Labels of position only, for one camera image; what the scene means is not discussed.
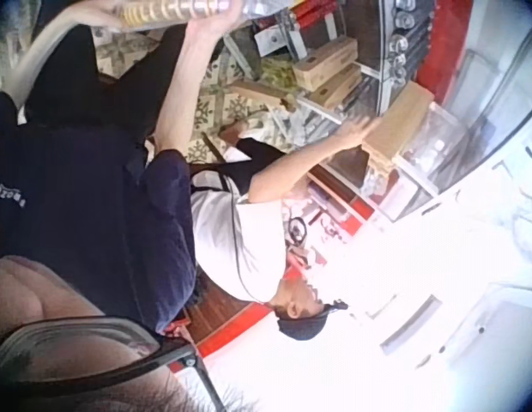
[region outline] person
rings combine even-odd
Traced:
[[[251,411],[235,392],[220,398],[192,348],[132,320],[106,317],[43,264],[0,259],[2,409]],[[188,367],[187,359],[212,404],[197,401],[199,386],[184,387],[168,367],[174,361]]]
[[[0,258],[40,262],[102,312],[161,332],[196,276],[183,154],[200,82],[243,2],[167,29],[105,86],[89,26],[119,29],[117,3],[44,1],[34,42],[3,84]],[[27,123],[17,125],[22,106]]]
[[[245,122],[220,137],[251,159],[192,168],[191,213],[196,259],[231,296],[272,307],[280,331],[297,340],[316,336],[343,302],[324,304],[303,278],[283,279],[286,268],[281,199],[319,162],[355,148],[378,125],[362,118],[334,135],[284,155],[245,134]]]

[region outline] white t-shirt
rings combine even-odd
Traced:
[[[232,192],[198,191],[191,195],[197,262],[234,298],[268,302],[285,272],[281,201],[248,203],[231,179],[227,183]],[[198,173],[192,184],[222,188],[220,175],[213,171]]]

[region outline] plastic container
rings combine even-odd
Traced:
[[[119,5],[117,14],[124,23],[124,31],[150,30],[219,14],[230,8],[231,1],[128,0]],[[291,0],[247,0],[243,16],[248,19],[265,17],[292,4]]]

